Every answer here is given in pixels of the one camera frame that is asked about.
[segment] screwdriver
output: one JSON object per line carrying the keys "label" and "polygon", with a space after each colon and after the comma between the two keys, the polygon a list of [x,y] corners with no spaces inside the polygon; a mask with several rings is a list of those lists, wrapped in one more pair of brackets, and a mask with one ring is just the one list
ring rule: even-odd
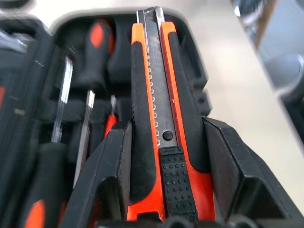
{"label": "screwdriver", "polygon": [[113,125],[118,122],[118,119],[115,115],[116,97],[114,95],[111,96],[111,106],[112,106],[112,111],[106,121],[104,138],[108,135]]}
{"label": "screwdriver", "polygon": [[59,225],[65,209],[65,152],[66,145],[60,143],[62,117],[68,100],[73,65],[66,57],[65,71],[61,83],[57,114],[51,142],[39,147],[38,166],[28,197],[21,213],[21,228],[53,228]]}
{"label": "screwdriver", "polygon": [[94,90],[100,89],[104,93],[107,92],[106,66],[114,48],[112,29],[106,21],[97,20],[90,28],[85,41],[84,70],[73,78],[75,87],[88,89],[73,187],[86,161],[90,134],[89,118],[95,98]]}

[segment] white tabletop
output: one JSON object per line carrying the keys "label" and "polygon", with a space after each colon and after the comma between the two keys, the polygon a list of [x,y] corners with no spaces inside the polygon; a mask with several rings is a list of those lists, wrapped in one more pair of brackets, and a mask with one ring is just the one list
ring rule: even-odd
{"label": "white tabletop", "polygon": [[52,31],[80,14],[154,5],[179,12],[193,33],[209,76],[205,88],[213,106],[209,117],[237,130],[304,214],[302,142],[286,110],[274,97],[229,0],[36,0],[22,12],[36,16]]}

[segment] metal shaft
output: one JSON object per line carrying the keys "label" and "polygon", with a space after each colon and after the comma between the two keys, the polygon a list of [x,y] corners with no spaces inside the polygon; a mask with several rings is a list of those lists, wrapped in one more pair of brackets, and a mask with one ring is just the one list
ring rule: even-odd
{"label": "metal shaft", "polygon": [[69,59],[69,57],[66,57],[65,74],[63,76],[61,83],[56,119],[54,122],[52,138],[51,138],[52,143],[59,143],[61,141],[61,136],[62,136],[61,122],[62,122],[63,110],[65,104],[67,103],[68,94],[70,91],[72,72],[73,72],[72,61]]}
{"label": "metal shaft", "polygon": [[87,148],[88,148],[89,135],[90,135],[89,118],[90,118],[91,111],[93,109],[94,98],[95,98],[95,93],[93,92],[93,90],[89,90],[86,95],[85,119],[84,119],[84,122],[82,124],[82,129],[81,129],[81,136],[80,136],[80,143],[79,143],[79,148],[78,148],[78,157],[77,157],[77,162],[76,162],[76,170],[75,170],[73,188],[76,185],[79,174],[86,161]]}

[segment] black rubber grip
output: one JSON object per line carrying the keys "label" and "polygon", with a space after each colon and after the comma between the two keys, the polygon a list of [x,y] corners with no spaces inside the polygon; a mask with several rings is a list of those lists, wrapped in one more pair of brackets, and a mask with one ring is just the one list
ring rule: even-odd
{"label": "black rubber grip", "polygon": [[152,191],[156,181],[142,48],[140,42],[134,42],[131,46],[131,85],[134,124],[131,155],[131,203],[143,200]]}
{"label": "black rubber grip", "polygon": [[185,130],[189,160],[199,172],[210,172],[209,156],[204,125],[183,68],[180,44],[176,32],[168,35],[175,80],[180,100],[180,110]]}
{"label": "black rubber grip", "polygon": [[90,28],[85,42],[84,69],[72,77],[72,85],[82,89],[106,91],[106,67],[110,58],[111,28],[97,21]]}
{"label": "black rubber grip", "polygon": [[198,220],[183,148],[160,148],[160,156],[167,216],[178,215],[190,221]]}
{"label": "black rubber grip", "polygon": [[40,146],[38,166],[22,210],[20,228],[25,226],[33,205],[40,200],[45,204],[43,227],[53,228],[58,226],[60,212],[66,197],[65,152],[66,146],[62,143],[50,142]]}

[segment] black handle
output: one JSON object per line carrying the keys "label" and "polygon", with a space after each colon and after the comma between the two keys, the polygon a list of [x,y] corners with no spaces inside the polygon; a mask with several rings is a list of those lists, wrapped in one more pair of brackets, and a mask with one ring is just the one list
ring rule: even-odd
{"label": "black handle", "polygon": [[114,48],[114,37],[108,23],[96,21],[85,41],[84,70],[74,76],[73,85],[77,88],[99,88],[106,91],[106,66]]}
{"label": "black handle", "polygon": [[62,143],[40,146],[38,166],[20,220],[20,228],[54,228],[65,209],[65,152]]}

